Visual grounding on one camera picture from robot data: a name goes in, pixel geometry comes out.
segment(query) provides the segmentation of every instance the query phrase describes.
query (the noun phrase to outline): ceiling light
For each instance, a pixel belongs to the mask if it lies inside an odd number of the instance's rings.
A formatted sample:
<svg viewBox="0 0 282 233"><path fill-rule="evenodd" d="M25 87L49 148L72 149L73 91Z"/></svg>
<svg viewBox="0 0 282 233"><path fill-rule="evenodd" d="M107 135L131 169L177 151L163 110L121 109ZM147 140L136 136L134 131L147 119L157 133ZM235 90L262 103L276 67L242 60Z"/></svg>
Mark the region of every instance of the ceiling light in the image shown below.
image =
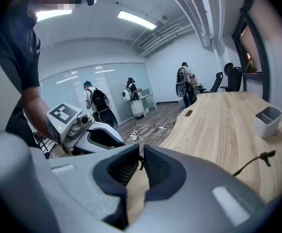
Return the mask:
<svg viewBox="0 0 282 233"><path fill-rule="evenodd" d="M60 81L58 81L57 83L62 83L62 82L64 82L64 81L72 80L72 79L75 79L75 78L78 78L78 76L74 76L74 77L70 77L70 78L67 78L67 79L64 79L64 80L60 80Z"/></svg>
<svg viewBox="0 0 282 233"><path fill-rule="evenodd" d="M98 71L98 72L95 72L95 73L102 73L102 72L112 72L112 71L114 71L114 69L112 69L112 70L104 70L104 71Z"/></svg>
<svg viewBox="0 0 282 233"><path fill-rule="evenodd" d="M49 11L40 11L36 13L37 21L41 21L47 18L71 14L72 10L49 10Z"/></svg>
<svg viewBox="0 0 282 233"><path fill-rule="evenodd" d="M153 23L147 21L147 20L144 20L142 19L141 17L138 17L138 16L135 16L133 14L130 14L130 13L127 13L125 11L120 11L118 16L118 18L121 18L121 19L125 19L125 20L128 20L128 21L132 21L132 22L135 22L135 23L138 23L144 27L147 27L151 30L153 30L154 28L156 28L156 25L154 25Z"/></svg>

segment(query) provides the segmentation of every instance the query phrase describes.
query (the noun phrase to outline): black office chair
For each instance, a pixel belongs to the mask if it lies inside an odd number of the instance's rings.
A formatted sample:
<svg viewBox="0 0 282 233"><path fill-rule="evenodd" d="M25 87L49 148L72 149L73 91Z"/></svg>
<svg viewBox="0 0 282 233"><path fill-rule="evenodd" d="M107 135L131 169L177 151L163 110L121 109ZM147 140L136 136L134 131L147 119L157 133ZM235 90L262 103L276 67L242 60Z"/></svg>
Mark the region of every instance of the black office chair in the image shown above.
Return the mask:
<svg viewBox="0 0 282 233"><path fill-rule="evenodd" d="M234 67L233 63L227 63L224 67L224 74L228 77L228 86L220 86L225 91L239 91L242 83L242 70Z"/></svg>
<svg viewBox="0 0 282 233"><path fill-rule="evenodd" d="M196 89L196 90L199 90L200 93L212 93L212 92L217 92L218 89L219 89L219 86L220 86L220 84L221 84L221 82L222 82L222 79L223 79L223 72L218 72L218 73L216 74L215 82L214 82L212 88L210 89L210 91L206 91L206 89L203 88L202 85L200 85L200 86L195 86L195 89Z"/></svg>

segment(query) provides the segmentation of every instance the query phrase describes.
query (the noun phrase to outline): glass partition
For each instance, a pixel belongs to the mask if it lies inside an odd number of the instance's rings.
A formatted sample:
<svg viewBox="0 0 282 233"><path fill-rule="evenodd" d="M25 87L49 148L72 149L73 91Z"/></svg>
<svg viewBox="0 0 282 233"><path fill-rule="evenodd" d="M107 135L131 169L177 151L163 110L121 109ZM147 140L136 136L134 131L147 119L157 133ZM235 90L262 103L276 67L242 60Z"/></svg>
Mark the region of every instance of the glass partition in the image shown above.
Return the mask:
<svg viewBox="0 0 282 233"><path fill-rule="evenodd" d="M90 116L93 111L86 108L84 96L84 82L90 81L93 87L108 96L111 110L120 124L131 118L130 104L122 96L129 77L134 78L138 88L145 92L148 89L146 94L152 93L145 64L137 63L103 64L73 69L42 80L39 89L49 108L67 102L83 109ZM152 97L147 97L142 102L146 103L146 107L154 107Z"/></svg>
<svg viewBox="0 0 282 233"><path fill-rule="evenodd" d="M104 92L111 104L111 111L115 115L116 119L118 122L119 117L117 114L117 110L115 107L115 104L113 102L113 98L110 94L105 75L103 73L103 67L102 65L96 65L96 66L91 66L91 67L84 67L84 68L79 68L76 70L72 70L72 75L77 78L73 79L74 80L74 88L77 96L77 100L83 109L83 112L87 112L88 115L92 114L93 111L90 109L88 110L86 108L86 101L85 101L85 94L84 94L84 82L85 81L90 81L92 83L92 87L97 88Z"/></svg>
<svg viewBox="0 0 282 233"><path fill-rule="evenodd" d="M40 82L43 100L50 109L62 102L80 107L74 89L74 79L71 71L59 73Z"/></svg>
<svg viewBox="0 0 282 233"><path fill-rule="evenodd" d="M123 100L123 90L130 77L127 63L105 64L102 66L119 118L121 122L126 121L131 118L130 104Z"/></svg>

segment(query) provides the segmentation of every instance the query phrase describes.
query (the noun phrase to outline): white container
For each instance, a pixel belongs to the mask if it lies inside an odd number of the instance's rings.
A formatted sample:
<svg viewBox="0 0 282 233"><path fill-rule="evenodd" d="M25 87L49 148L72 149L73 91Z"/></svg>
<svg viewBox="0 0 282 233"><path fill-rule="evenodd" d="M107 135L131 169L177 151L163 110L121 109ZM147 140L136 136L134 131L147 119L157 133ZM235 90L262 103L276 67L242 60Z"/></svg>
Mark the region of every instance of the white container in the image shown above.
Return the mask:
<svg viewBox="0 0 282 233"><path fill-rule="evenodd" d="M273 135L282 118L282 112L273 107L268 106L254 116L253 131L261 138Z"/></svg>

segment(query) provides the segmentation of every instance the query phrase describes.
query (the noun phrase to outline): table surface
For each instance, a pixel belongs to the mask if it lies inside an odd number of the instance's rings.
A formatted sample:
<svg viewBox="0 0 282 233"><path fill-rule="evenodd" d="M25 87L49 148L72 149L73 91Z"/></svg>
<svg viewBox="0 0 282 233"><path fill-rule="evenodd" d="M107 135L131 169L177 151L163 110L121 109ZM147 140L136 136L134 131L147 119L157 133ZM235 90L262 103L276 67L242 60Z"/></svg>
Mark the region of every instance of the table surface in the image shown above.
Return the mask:
<svg viewBox="0 0 282 233"><path fill-rule="evenodd" d="M197 101L177 117L160 147L214 162L231 174L261 153L276 150L269 159L271 167L257 160L237 176L264 202L270 202L282 194L282 119L277 132L266 139L252 129L254 115L269 105L249 92L198 94ZM127 186L130 222L142 211L148 189L144 173L137 171Z"/></svg>

